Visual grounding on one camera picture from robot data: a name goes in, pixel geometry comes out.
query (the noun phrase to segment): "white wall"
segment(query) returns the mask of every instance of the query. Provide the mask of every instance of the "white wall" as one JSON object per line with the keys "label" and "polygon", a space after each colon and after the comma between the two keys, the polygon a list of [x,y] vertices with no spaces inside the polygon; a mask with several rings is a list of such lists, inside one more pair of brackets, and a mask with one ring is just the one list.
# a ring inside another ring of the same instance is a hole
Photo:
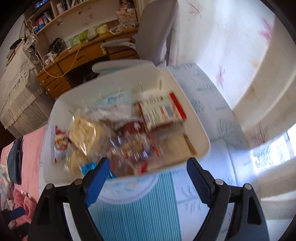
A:
{"label": "white wall", "polygon": [[11,30],[7,34],[0,47],[0,78],[2,77],[6,69],[6,56],[9,53],[9,48],[15,41],[18,40],[23,21],[24,16],[22,15],[12,26]]}
{"label": "white wall", "polygon": [[93,26],[117,19],[116,11],[119,9],[119,0],[102,0],[90,6],[64,18],[60,26],[55,24],[48,29],[46,35],[49,42],[52,43],[58,37],[66,41]]}

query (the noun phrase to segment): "pink clothing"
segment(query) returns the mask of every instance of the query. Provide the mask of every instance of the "pink clothing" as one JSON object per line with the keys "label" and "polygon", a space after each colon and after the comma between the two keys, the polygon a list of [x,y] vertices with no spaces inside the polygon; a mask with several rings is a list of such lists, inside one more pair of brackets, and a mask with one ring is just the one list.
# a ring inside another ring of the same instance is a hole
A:
{"label": "pink clothing", "polygon": [[17,189],[13,191],[13,198],[15,201],[15,209],[23,207],[26,211],[26,215],[23,215],[15,220],[15,226],[18,227],[23,223],[31,223],[37,204],[27,196],[21,194]]}

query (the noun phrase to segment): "white plastic bin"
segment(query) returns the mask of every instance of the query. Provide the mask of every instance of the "white plastic bin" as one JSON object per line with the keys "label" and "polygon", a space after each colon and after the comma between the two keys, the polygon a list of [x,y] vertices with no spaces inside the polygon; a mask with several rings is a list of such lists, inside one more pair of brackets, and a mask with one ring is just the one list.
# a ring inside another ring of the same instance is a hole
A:
{"label": "white plastic bin", "polygon": [[[72,113],[77,108],[85,108],[83,101],[88,106],[91,106],[100,100],[100,95],[104,98],[118,93],[119,89],[122,91],[131,90],[134,98],[133,101],[146,99],[151,95],[168,94],[170,91],[173,91],[187,115],[184,127],[189,140],[197,152],[196,158],[201,159],[209,152],[210,141],[207,134],[190,102],[170,71],[167,68],[159,70],[152,63],[142,64],[98,77],[68,91],[58,98],[50,114],[48,133],[43,143],[45,150],[44,156],[41,158],[43,158],[44,162],[45,183],[65,185],[73,182],[76,178],[82,177],[64,172],[64,163],[52,164],[54,159],[53,135],[55,126],[67,129],[72,120]],[[130,178],[133,177],[120,177],[110,181]]]}

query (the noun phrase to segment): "plastic bag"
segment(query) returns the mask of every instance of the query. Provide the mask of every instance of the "plastic bag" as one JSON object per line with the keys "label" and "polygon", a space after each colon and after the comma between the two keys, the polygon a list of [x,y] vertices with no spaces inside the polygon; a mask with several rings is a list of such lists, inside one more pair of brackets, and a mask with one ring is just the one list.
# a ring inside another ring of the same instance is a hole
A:
{"label": "plastic bag", "polygon": [[107,157],[115,176],[134,175],[134,168],[144,173],[149,163],[157,161],[162,150],[157,138],[147,134],[142,122],[129,122],[117,130],[110,140]]}
{"label": "plastic bag", "polygon": [[88,110],[78,110],[78,115],[86,116],[90,121],[110,120],[118,122],[132,117],[131,93],[125,91],[111,95]]}
{"label": "plastic bag", "polygon": [[91,157],[103,152],[111,137],[111,129],[104,122],[89,121],[84,116],[76,116],[69,130],[69,138],[84,155]]}
{"label": "plastic bag", "polygon": [[77,148],[73,148],[73,152],[66,158],[64,169],[66,172],[78,175],[81,174],[80,166],[87,163],[89,163],[89,160],[84,153]]}

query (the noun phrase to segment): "yellow cable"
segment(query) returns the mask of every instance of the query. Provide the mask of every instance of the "yellow cable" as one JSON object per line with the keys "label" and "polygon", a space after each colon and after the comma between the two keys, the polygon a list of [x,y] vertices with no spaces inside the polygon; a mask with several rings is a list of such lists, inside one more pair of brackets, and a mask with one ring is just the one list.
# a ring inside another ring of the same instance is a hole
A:
{"label": "yellow cable", "polygon": [[71,69],[72,69],[72,67],[73,67],[73,65],[74,65],[74,63],[75,63],[75,61],[76,61],[76,58],[77,58],[77,55],[78,55],[78,52],[79,52],[79,50],[82,48],[82,45],[79,47],[79,49],[77,50],[77,53],[76,53],[76,55],[75,55],[75,58],[74,58],[74,61],[73,61],[73,63],[72,63],[72,65],[71,65],[71,67],[63,74],[63,75],[61,75],[61,76],[52,76],[50,73],[48,73],[45,69],[44,69],[44,66],[43,66],[43,70],[49,75],[49,76],[51,76],[51,77],[53,77],[53,78],[60,78],[60,77],[63,77],[66,73],[68,73]]}

